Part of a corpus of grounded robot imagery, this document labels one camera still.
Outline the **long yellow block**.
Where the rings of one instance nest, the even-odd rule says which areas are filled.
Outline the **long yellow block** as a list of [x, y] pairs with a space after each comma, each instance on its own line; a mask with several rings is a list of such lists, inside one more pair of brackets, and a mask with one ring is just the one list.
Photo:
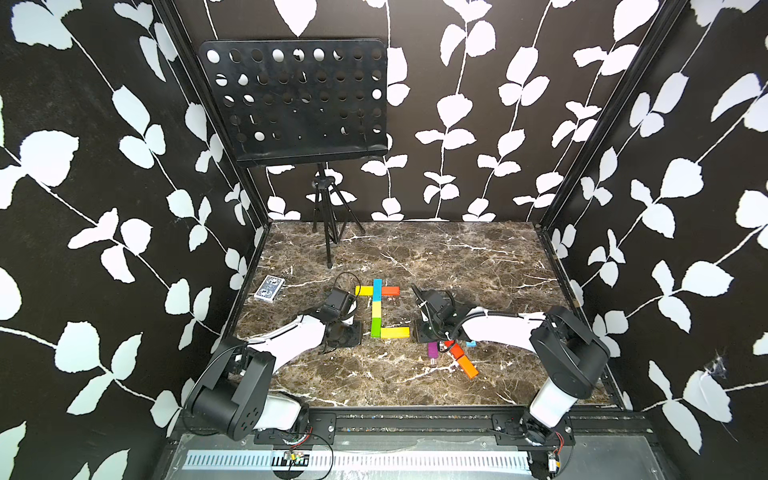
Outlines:
[[409, 327], [383, 327], [380, 330], [382, 339], [407, 339], [410, 337]]

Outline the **teal block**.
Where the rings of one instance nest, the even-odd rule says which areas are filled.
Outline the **teal block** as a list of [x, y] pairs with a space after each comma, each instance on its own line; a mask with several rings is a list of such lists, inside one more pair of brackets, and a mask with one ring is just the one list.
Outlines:
[[373, 281], [373, 294], [372, 294], [372, 301], [373, 302], [381, 302], [383, 296], [383, 280], [382, 279], [375, 279]]

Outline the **red-orange block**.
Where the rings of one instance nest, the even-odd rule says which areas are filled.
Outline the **red-orange block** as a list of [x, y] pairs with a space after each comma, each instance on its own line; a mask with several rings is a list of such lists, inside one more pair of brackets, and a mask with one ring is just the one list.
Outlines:
[[386, 286], [382, 288], [383, 297], [397, 297], [400, 295], [400, 288], [396, 286]]

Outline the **green block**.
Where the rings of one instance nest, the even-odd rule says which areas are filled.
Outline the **green block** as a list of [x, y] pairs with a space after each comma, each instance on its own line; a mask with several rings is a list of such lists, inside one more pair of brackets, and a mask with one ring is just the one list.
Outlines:
[[370, 337], [371, 338], [380, 338], [381, 337], [381, 329], [382, 329], [382, 319], [378, 317], [374, 317], [371, 321], [371, 331], [370, 331]]

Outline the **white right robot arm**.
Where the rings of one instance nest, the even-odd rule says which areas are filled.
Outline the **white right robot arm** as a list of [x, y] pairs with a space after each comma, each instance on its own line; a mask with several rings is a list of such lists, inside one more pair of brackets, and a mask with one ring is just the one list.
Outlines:
[[411, 290], [421, 315], [417, 342], [437, 342], [449, 352], [461, 341], [492, 342], [537, 355], [548, 378], [516, 427], [531, 445], [546, 444], [572, 406], [592, 395], [610, 358], [607, 345], [565, 307], [517, 315], [460, 303], [447, 290]]

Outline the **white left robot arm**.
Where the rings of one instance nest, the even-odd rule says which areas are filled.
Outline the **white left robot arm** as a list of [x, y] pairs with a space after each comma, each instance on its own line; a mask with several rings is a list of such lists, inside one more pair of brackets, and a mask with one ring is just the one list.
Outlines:
[[273, 375], [319, 346], [361, 344], [362, 324], [354, 320], [357, 297], [337, 287], [325, 301], [300, 312], [289, 324], [253, 340], [221, 342], [195, 382], [183, 411], [213, 433], [239, 441], [253, 431], [280, 430], [309, 436], [308, 406], [285, 393], [272, 393]]

